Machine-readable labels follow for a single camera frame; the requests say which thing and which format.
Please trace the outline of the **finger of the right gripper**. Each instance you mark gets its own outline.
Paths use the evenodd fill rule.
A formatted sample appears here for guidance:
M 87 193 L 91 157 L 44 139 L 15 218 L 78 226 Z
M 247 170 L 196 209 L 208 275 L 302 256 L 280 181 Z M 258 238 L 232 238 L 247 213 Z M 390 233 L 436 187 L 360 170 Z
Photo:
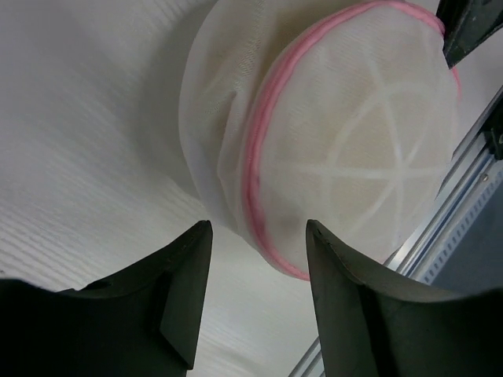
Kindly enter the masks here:
M 441 0 L 436 16 L 445 26 L 443 53 L 449 68 L 502 28 L 502 0 Z

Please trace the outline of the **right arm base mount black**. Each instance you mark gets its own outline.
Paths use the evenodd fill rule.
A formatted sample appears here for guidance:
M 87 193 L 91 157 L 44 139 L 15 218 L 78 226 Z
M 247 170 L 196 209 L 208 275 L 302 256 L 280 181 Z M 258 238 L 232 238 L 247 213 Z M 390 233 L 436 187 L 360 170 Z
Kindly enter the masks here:
M 502 120 L 489 119 L 484 126 L 484 137 L 489 153 L 497 160 L 502 161 Z

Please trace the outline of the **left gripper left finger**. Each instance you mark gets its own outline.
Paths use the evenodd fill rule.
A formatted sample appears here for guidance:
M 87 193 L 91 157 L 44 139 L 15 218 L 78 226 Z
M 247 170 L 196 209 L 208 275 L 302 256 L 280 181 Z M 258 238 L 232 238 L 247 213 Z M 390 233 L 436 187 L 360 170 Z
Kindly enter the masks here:
M 193 369 L 213 232 L 199 221 L 81 290 L 1 282 L 4 376 L 184 376 Z

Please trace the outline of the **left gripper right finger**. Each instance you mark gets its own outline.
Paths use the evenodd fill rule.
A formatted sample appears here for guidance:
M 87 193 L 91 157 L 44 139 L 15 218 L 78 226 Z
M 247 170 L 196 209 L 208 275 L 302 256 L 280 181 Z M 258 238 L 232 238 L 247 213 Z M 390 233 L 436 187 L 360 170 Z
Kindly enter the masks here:
M 411 280 L 307 222 L 327 376 L 499 376 L 502 291 L 460 295 Z

